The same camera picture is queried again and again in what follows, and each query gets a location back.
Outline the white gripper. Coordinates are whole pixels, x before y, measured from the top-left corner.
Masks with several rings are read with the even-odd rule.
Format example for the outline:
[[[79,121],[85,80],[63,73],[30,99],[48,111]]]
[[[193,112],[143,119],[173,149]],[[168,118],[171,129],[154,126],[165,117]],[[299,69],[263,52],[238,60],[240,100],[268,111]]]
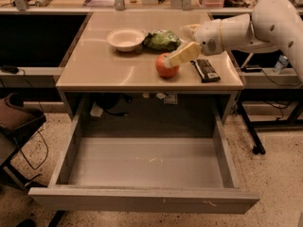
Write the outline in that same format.
[[[195,60],[201,53],[206,56],[223,53],[222,21],[211,20],[205,23],[181,26],[180,31],[188,40],[195,42],[183,43],[176,51],[166,57],[166,67],[172,68],[185,62]]]

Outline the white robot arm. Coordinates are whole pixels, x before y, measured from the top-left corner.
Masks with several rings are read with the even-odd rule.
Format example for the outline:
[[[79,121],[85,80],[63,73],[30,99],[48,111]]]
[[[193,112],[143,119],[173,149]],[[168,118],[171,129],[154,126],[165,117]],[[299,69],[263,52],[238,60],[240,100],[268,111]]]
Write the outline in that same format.
[[[251,14],[184,26],[190,38],[164,60],[172,68],[198,58],[227,50],[267,53],[279,50],[303,79],[303,20],[289,0],[260,0]]]

